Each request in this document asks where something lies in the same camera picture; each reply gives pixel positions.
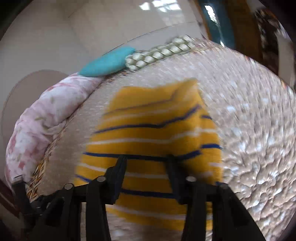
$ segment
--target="white and pink fabric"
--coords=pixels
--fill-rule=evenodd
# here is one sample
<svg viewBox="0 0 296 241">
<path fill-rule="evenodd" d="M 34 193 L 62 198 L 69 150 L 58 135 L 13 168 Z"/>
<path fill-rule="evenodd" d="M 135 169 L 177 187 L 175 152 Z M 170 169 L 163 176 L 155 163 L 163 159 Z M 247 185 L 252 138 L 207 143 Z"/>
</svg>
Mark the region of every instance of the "white and pink fabric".
<svg viewBox="0 0 296 241">
<path fill-rule="evenodd" d="M 97 88 L 104 78 L 68 76 L 44 91 L 20 116 L 6 149 L 8 184 L 23 175 L 29 182 L 46 148 L 63 129 L 66 119 Z"/>
</svg>

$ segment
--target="yellow fabric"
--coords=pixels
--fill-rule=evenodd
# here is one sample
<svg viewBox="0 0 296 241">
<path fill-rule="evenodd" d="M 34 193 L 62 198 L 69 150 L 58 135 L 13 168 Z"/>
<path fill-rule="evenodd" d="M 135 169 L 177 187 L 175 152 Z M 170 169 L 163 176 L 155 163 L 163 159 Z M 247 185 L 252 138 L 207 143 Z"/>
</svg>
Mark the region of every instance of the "yellow fabric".
<svg viewBox="0 0 296 241">
<path fill-rule="evenodd" d="M 173 154 L 189 174 L 207 183 L 222 177 L 219 138 L 197 81 L 120 90 L 86 147 L 75 185 L 103 175 L 120 154 L 133 156 L 127 161 L 119 199 L 107 211 L 130 222 L 182 230 L 186 206 L 172 198 L 162 160 Z M 207 210 L 211 213 L 210 204 Z"/>
</svg>

